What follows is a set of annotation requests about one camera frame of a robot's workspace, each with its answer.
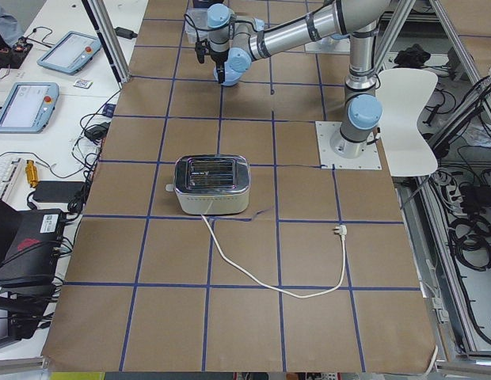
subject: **white keyboard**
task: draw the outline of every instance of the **white keyboard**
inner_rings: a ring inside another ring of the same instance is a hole
[[[21,173],[25,173],[25,160],[14,156],[0,157],[0,199],[8,201]]]

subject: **light blue tablet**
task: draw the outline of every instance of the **light blue tablet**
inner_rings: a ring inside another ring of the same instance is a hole
[[[101,42],[94,36],[68,32],[57,44],[38,59],[38,64],[64,74],[80,71],[101,49]]]
[[[15,83],[0,112],[0,133],[38,133],[59,97],[57,83]]]

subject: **white desk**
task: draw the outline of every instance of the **white desk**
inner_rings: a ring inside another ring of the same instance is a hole
[[[105,0],[114,26],[121,26],[135,32],[139,31],[147,3],[148,0]],[[70,30],[95,35],[82,4],[70,0],[47,0],[31,26],[29,26],[27,33],[29,34],[37,26],[46,26],[54,30],[53,34],[48,37],[48,42],[52,43],[58,41]],[[32,38],[41,40],[45,32],[44,29],[40,29]],[[135,41],[120,39],[120,45],[123,48],[126,60],[129,61]],[[64,176],[73,173],[80,167],[80,164],[71,157],[71,149],[81,132],[79,120],[85,114],[96,112],[98,107],[119,89],[119,86],[103,51],[98,52],[95,58],[82,71],[75,76],[70,76],[38,66],[36,61],[46,50],[47,48],[35,44],[24,61],[22,68],[11,70],[7,77],[0,80],[0,105],[3,104],[15,82],[56,82],[59,85],[60,95],[55,111],[46,128],[39,134],[0,134],[0,154],[12,150],[34,152],[46,162],[50,164],[56,163],[57,165],[53,167],[53,170]],[[2,70],[0,77],[5,72],[6,70]],[[77,78],[89,79],[94,83],[90,89],[79,89],[73,87],[73,83]],[[105,120],[108,119],[99,116],[93,120],[93,123],[100,123]],[[81,142],[80,147],[85,152],[95,149],[95,146],[85,141]],[[35,159],[28,155],[23,157]],[[58,180],[43,166],[36,165],[36,167],[41,181]],[[82,181],[83,173],[80,172],[67,180]],[[19,179],[17,183],[19,185],[13,190],[9,203],[18,210],[25,210],[27,209],[25,199],[32,189],[30,189],[26,180]],[[63,205],[44,203],[44,208],[52,206],[62,207]],[[68,226],[65,229],[65,235],[72,239],[75,229],[76,224]],[[56,274],[63,277],[66,273],[68,262],[69,257],[59,259]],[[55,305],[50,305],[47,313],[54,308]],[[38,330],[31,339],[21,340],[1,348],[0,360],[39,357],[47,334],[48,329]]]

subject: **yellow object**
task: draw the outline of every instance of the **yellow object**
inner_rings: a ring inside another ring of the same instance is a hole
[[[34,166],[33,160],[27,160],[25,174],[27,175],[27,182],[29,186],[35,188],[40,180],[38,180],[38,169]]]
[[[54,372],[50,380],[104,380],[104,372]]]

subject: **person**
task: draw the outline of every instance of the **person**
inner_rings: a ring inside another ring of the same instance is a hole
[[[0,6],[0,50],[11,48],[24,35],[17,19]]]

